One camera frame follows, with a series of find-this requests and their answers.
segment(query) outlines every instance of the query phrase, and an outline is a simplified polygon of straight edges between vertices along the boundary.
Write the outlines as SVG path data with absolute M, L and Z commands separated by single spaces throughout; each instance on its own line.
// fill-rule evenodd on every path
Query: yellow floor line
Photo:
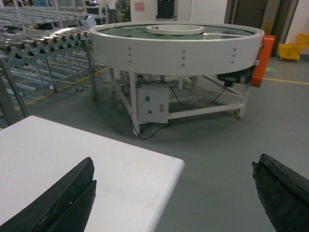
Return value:
M 293 84 L 309 85 L 309 82 L 288 81 L 288 80 L 265 78 L 265 77 L 263 79 L 268 80 L 268 81 L 280 81 L 280 82 L 293 83 Z
M 96 72 L 96 73 L 102 73 L 102 72 L 104 72 L 104 71 L 106 71 L 106 70 L 108 70 L 108 68 L 104 68 L 104 69 L 102 69 L 102 70 L 100 70 L 100 71 L 98 71 L 98 72 Z M 79 82 L 82 82 L 82 81 L 84 81 L 84 80 L 87 80 L 87 79 L 89 79 L 90 78 L 90 75 L 87 75 L 87 76 L 85 76 L 85 77 L 83 77 L 83 78 L 81 78 L 81 79 L 79 79 L 79 80 L 77 80 L 77 81 L 74 81 L 74 83 L 79 83 Z M 63 90 L 65 90 L 65 89 L 67 89 L 67 88 L 69 88 L 69 87 L 71 87 L 72 85 L 66 85 L 66 86 L 64 86 L 64 87 L 61 87 L 61 88 L 59 88 L 59 89 L 57 89 L 57 92 L 60 92 L 60 91 L 63 91 Z M 34 100 L 32 100 L 32 101 L 29 101 L 29 102 L 27 102 L 25 105 L 26 106 L 28 106 L 28 105 L 31 105 L 31 104 L 33 104 L 33 103 L 36 103 L 36 102 L 38 102 L 38 101 L 41 101 L 41 100 L 43 100 L 43 99 L 45 99 L 45 98 L 47 98 L 47 97 L 50 97 L 50 96 L 52 96 L 52 95 L 54 95 L 54 93 L 47 93 L 47 94 L 45 94 L 44 96 L 41 96 L 41 97 L 39 97 L 39 98 L 36 98 L 36 99 L 34 99 Z

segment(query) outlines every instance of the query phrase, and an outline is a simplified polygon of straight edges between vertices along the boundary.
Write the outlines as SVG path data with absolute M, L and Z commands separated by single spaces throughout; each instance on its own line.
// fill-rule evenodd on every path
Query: door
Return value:
M 261 28 L 267 0 L 238 0 L 234 24 Z

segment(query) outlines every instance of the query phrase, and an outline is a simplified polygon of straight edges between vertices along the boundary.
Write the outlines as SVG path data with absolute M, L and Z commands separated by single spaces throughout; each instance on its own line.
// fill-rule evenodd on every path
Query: yellow mop bucket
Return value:
M 279 44 L 279 55 L 283 59 L 299 60 L 299 54 L 304 49 L 304 46 L 297 46 L 294 43 Z
M 279 55 L 283 59 L 299 60 L 299 55 L 302 50 L 309 47 L 309 34 L 299 33 L 296 43 L 279 44 Z

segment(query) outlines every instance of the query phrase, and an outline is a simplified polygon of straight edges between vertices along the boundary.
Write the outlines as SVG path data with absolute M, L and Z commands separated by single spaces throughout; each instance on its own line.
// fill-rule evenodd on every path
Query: red sign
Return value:
M 145 11 L 145 2 L 135 2 L 134 9 L 136 12 L 144 12 Z

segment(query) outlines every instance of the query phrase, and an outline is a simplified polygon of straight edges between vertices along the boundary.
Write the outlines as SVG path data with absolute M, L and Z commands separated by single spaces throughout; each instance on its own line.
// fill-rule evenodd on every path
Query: control box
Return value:
M 138 121 L 168 123 L 169 84 L 140 84 L 137 88 Z
M 86 15 L 86 16 L 81 20 L 81 23 L 82 23 L 82 25 L 83 25 L 85 28 L 87 28 L 87 29 L 89 29 L 89 28 L 91 28 L 91 27 L 94 27 L 94 26 L 97 24 L 96 21 L 95 21 L 95 19 L 94 19 L 94 17 L 91 16 L 91 15 Z

